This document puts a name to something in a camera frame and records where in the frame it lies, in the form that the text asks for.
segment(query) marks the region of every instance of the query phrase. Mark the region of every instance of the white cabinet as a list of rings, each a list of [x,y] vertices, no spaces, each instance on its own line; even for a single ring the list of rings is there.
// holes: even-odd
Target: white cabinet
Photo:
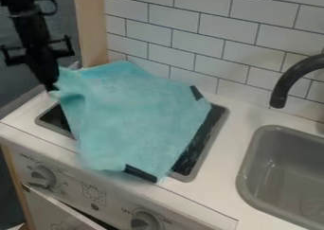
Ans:
[[[64,203],[24,186],[36,230],[105,230]]]

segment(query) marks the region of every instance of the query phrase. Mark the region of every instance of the teal cloth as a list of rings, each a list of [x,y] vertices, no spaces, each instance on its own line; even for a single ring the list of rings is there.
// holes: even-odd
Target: teal cloth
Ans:
[[[60,68],[51,92],[63,107],[81,160],[92,169],[125,165],[161,180],[205,121],[210,104],[189,86],[130,62]]]

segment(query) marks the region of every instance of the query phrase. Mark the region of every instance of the sink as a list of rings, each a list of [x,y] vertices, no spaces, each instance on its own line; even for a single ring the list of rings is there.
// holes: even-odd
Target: sink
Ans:
[[[236,186],[260,211],[324,230],[324,138],[281,126],[259,128]]]

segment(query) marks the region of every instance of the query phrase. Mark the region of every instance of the black faucet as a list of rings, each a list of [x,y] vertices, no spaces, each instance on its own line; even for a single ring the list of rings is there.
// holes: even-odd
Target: black faucet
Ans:
[[[274,108],[283,108],[286,104],[290,88],[304,75],[317,69],[324,68],[324,54],[318,54],[304,59],[289,68],[277,82],[272,92],[270,105]]]

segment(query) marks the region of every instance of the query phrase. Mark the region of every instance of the tile backsplash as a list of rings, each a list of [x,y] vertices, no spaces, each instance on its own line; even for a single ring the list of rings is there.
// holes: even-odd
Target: tile backsplash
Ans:
[[[111,61],[269,107],[279,77],[323,53],[324,0],[105,0]],[[324,122],[324,69],[283,112]]]

